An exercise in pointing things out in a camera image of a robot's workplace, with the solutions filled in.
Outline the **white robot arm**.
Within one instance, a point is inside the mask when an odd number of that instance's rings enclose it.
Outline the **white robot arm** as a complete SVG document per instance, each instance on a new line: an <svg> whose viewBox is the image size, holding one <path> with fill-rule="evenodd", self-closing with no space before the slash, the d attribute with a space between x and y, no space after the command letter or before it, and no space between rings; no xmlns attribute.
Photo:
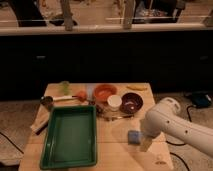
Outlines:
<svg viewBox="0 0 213 171"><path fill-rule="evenodd" d="M146 152L161 132L169 134L213 158L213 129L178 117L181 106L166 97L151 107L140 120L140 150Z"/></svg>

